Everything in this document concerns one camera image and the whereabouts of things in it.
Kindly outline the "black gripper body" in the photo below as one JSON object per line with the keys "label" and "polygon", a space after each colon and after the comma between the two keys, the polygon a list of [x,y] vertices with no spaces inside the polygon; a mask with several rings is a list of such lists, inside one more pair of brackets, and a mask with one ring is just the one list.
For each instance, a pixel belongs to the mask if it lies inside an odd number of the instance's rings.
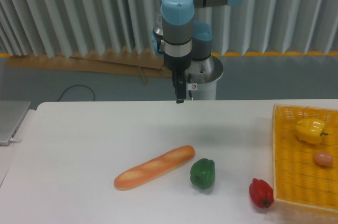
{"label": "black gripper body", "polygon": [[164,65],[172,73],[184,72],[191,65],[191,52],[182,57],[173,57],[165,53]]}

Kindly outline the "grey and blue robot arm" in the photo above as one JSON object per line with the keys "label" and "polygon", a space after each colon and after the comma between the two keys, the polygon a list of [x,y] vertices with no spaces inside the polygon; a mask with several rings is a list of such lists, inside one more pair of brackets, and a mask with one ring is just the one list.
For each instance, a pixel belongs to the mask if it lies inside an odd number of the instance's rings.
{"label": "grey and blue robot arm", "polygon": [[158,0],[153,48],[172,74],[178,104],[215,100],[222,62],[212,56],[212,27],[194,20],[197,8],[233,6],[244,0]]}

